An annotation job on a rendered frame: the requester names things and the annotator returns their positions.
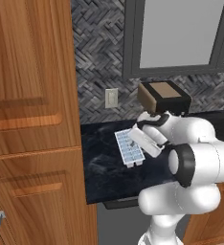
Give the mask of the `wooden freezer door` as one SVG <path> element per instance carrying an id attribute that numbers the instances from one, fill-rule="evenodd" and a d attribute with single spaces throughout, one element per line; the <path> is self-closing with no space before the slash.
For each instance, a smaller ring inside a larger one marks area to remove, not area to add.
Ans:
<path id="1" fill-rule="evenodd" d="M 98 245 L 79 147 L 0 156 L 0 245 Z"/>

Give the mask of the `grey dishwasher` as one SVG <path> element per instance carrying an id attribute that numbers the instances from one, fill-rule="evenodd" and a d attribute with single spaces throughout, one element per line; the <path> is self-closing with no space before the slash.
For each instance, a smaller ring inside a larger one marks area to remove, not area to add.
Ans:
<path id="1" fill-rule="evenodd" d="M 138 207 L 108 210 L 103 203 L 97 205 L 99 245 L 138 245 L 149 227 L 151 217 Z"/>

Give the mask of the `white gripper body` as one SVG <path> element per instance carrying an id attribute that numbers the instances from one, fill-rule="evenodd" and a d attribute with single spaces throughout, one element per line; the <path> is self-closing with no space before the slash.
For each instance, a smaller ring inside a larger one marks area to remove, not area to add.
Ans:
<path id="1" fill-rule="evenodd" d="M 128 137 L 153 158 L 157 158 L 165 148 L 166 137 L 152 126 L 144 126 L 143 129 L 134 126 Z"/>

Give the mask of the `black and brown toaster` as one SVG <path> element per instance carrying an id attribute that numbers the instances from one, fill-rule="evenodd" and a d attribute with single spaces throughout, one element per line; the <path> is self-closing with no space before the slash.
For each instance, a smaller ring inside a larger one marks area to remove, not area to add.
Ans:
<path id="1" fill-rule="evenodd" d="M 185 115 L 191 104 L 191 96 L 171 80 L 140 83 L 137 99 L 149 114 Z"/>

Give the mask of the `wooden fridge door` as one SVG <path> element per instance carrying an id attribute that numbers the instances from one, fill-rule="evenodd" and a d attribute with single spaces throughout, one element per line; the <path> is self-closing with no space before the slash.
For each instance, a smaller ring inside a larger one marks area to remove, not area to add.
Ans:
<path id="1" fill-rule="evenodd" d="M 80 145 L 69 0 L 0 0 L 0 156 Z"/>

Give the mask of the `grey framed window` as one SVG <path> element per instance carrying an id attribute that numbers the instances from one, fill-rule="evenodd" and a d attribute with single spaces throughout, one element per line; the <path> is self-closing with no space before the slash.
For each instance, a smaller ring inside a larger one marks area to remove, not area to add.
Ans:
<path id="1" fill-rule="evenodd" d="M 125 0 L 123 77 L 224 72 L 224 0 Z"/>

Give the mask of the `grey wall outlet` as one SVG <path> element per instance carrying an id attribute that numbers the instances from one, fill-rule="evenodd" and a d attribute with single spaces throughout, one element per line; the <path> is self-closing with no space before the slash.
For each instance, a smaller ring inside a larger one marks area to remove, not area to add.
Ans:
<path id="1" fill-rule="evenodd" d="M 105 90 L 105 107 L 116 108 L 118 106 L 118 89 L 106 89 Z"/>

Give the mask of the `white ice cube tray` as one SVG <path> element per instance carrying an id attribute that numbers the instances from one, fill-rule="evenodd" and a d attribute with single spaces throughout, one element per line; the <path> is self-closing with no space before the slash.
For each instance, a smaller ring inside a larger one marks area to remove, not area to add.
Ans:
<path id="1" fill-rule="evenodd" d="M 116 142 L 121 153 L 123 164 L 128 168 L 140 166 L 146 159 L 141 148 L 129 138 L 129 129 L 115 132 Z"/>

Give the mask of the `wooden base cupboard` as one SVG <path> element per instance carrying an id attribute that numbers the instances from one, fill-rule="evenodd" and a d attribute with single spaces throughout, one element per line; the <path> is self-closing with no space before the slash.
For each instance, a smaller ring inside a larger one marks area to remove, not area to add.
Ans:
<path id="1" fill-rule="evenodd" d="M 221 201 L 218 208 L 205 214 L 192 214 L 183 237 L 185 245 L 224 243 L 224 183 L 218 185 Z"/>

